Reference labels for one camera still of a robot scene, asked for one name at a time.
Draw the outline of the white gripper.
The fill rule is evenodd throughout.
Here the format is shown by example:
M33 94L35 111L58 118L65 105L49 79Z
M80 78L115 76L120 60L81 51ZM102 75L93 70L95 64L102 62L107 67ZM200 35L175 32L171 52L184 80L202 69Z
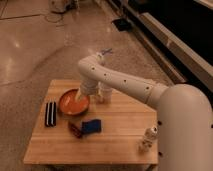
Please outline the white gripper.
M95 95L98 93L98 82L91 80L83 80L79 86L75 96L76 101L80 101L83 97Z

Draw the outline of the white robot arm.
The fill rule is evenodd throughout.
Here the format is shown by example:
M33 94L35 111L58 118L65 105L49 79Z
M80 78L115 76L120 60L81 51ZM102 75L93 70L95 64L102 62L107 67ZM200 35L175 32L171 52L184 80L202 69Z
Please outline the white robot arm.
M213 107L188 84L166 86L111 70L95 54L78 62L80 92L92 95L104 83L157 112L158 171L213 171Z

